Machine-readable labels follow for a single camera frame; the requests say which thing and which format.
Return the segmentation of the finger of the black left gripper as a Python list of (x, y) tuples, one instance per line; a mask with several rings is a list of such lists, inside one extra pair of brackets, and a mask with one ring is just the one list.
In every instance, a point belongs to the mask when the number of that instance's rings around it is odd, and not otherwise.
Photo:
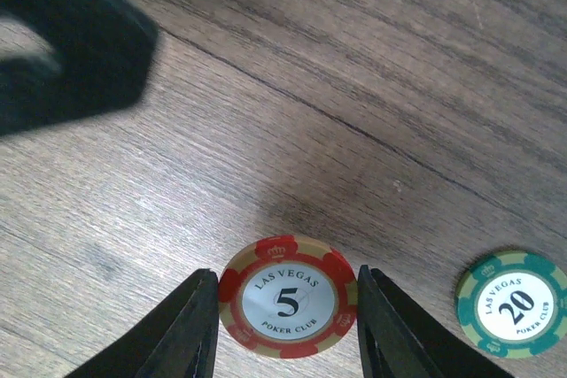
[(1, 0), (51, 55), (1, 62), (1, 133), (117, 112), (143, 97), (156, 23), (127, 0)]

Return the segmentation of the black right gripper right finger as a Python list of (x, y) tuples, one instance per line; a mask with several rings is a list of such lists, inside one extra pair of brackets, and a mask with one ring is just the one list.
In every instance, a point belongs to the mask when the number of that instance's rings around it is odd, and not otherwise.
[(377, 268), (358, 274), (358, 342), (365, 377), (511, 378), (428, 314)]

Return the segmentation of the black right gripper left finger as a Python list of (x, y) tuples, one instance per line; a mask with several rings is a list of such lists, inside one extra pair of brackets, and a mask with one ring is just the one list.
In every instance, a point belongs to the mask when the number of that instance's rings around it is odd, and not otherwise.
[(210, 378), (218, 329), (218, 277), (198, 269), (125, 335), (68, 375)]

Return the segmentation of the red poker chip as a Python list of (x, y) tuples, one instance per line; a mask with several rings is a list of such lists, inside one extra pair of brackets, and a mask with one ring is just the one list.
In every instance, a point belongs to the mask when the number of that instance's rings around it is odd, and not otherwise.
[(218, 286), (220, 318), (242, 346), (276, 359), (329, 349), (357, 318), (357, 280), (327, 243), (278, 235), (244, 247)]

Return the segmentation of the teal poker chip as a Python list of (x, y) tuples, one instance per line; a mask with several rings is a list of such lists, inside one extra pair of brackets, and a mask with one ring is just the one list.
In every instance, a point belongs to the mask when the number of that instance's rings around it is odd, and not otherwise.
[(566, 335), (566, 273), (529, 251), (496, 251), (459, 280), (455, 313), (464, 334), (491, 355), (536, 356)]

